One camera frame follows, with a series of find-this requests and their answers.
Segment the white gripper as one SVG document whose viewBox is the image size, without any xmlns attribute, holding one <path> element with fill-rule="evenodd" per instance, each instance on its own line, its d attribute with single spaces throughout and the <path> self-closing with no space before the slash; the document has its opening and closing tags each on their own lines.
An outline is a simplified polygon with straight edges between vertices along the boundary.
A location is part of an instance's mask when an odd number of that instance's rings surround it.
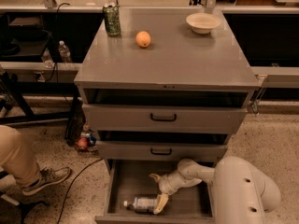
<svg viewBox="0 0 299 224">
<path fill-rule="evenodd" d="M 149 177 L 153 178 L 158 183 L 159 190 L 162 194 L 157 195 L 157 203 L 153 209 L 153 214 L 158 215 L 166 206 L 169 196 L 176 193 L 181 188 L 190 188 L 202 182 L 199 178 L 187 178 L 179 171 L 174 171 L 165 175 L 150 174 Z"/>
</svg>

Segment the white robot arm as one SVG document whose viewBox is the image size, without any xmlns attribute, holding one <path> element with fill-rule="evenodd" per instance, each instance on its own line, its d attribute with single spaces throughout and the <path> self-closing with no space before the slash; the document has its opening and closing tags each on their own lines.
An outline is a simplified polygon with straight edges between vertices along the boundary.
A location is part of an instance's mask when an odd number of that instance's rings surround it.
<svg viewBox="0 0 299 224">
<path fill-rule="evenodd" d="M 281 201 L 278 185 L 248 161 L 230 156 L 209 168 L 183 159 L 166 175 L 152 174 L 160 193 L 154 212 L 159 214 L 171 195 L 181 188 L 208 184 L 216 224 L 265 224 L 265 214 Z"/>
</svg>

